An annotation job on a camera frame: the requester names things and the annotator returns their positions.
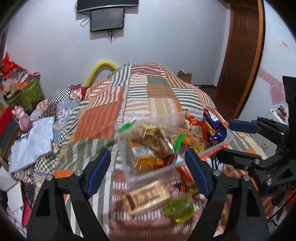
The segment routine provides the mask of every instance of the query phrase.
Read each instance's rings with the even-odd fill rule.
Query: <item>metal bolt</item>
[[[82,175],[82,173],[83,173],[83,171],[82,171],[82,170],[77,170],[77,171],[75,172],[75,175],[76,175],[76,176],[81,176],[81,175]]]
[[[272,179],[271,179],[271,178],[268,178],[268,179],[265,181],[265,184],[266,184],[267,186],[271,186],[271,184],[272,184]]]
[[[250,176],[249,176],[249,175],[243,175],[242,178],[243,178],[245,181],[250,181]]]
[[[221,172],[219,170],[214,170],[213,174],[218,177],[221,175]]]
[[[254,160],[254,164],[258,165],[260,163],[260,160],[259,159],[255,159]]]
[[[46,177],[46,180],[50,181],[50,180],[52,180],[53,178],[54,178],[53,175],[48,175],[48,176]]]

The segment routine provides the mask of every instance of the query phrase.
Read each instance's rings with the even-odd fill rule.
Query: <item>red plastic bag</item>
[[[9,61],[8,52],[5,53],[5,57],[3,59],[3,67],[1,72],[3,73],[4,77],[7,79],[10,75],[10,72],[14,69],[23,69],[21,66],[17,65],[15,62]]]

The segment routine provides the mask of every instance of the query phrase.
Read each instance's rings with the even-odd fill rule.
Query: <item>striped blanket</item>
[[[213,112],[225,126],[227,122],[217,112],[209,96],[197,87],[187,84],[160,64],[125,64],[105,80],[94,83],[84,99],[68,119],[62,140],[56,173],[84,169],[93,161],[102,148],[111,151],[111,164],[99,188],[89,200],[90,205],[104,231],[111,240],[161,240],[169,237],[185,240],[195,227],[207,202],[198,194],[194,196],[194,217],[185,223],[174,223],[165,217],[162,210],[154,210],[131,217],[123,208],[121,195],[128,191],[123,174],[123,163],[114,141],[114,123],[196,109],[202,116],[203,108]],[[263,151],[246,133],[232,132],[234,139],[229,148],[248,153]],[[229,176],[240,177],[245,171],[225,165]],[[178,189],[172,185],[172,195]],[[223,232],[228,217],[231,196],[227,197],[216,234]],[[267,213],[273,209],[270,199],[263,199]],[[67,197],[66,209],[75,234],[82,236],[71,199]]]

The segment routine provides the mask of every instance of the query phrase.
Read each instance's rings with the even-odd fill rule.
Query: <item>pink plush toy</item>
[[[24,108],[21,106],[16,106],[11,112],[18,120],[20,130],[24,133],[27,133],[32,126],[32,121],[30,121],[28,114],[25,113]]]

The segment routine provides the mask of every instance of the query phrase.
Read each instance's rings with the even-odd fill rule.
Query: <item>bed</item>
[[[186,240],[195,227],[207,199],[194,196],[194,217],[185,223],[174,223],[165,217],[162,210],[155,210],[137,217],[130,217],[124,211],[121,195],[126,193],[123,164],[114,139],[114,123],[130,122],[135,119],[196,109],[207,108],[225,126],[228,123],[218,113],[210,97],[197,87],[185,83],[169,69],[160,64],[125,64],[106,79],[95,82],[82,94],[81,86],[71,86],[57,90],[55,94],[41,102],[32,113],[31,119],[54,116],[53,153],[34,166],[14,175],[22,182],[29,183],[25,196],[34,201],[38,191],[49,174],[66,177],[75,170],[84,169],[93,161],[102,148],[111,151],[111,164],[99,188],[89,202],[110,240]],[[233,132],[234,139],[228,148],[259,154],[267,158],[262,149],[246,133]],[[246,171],[225,165],[224,173],[240,177]],[[267,216],[274,207],[270,198],[262,199]],[[73,232],[82,236],[69,196],[65,204]],[[217,227],[216,235],[223,233],[231,195],[227,196],[224,211]]]

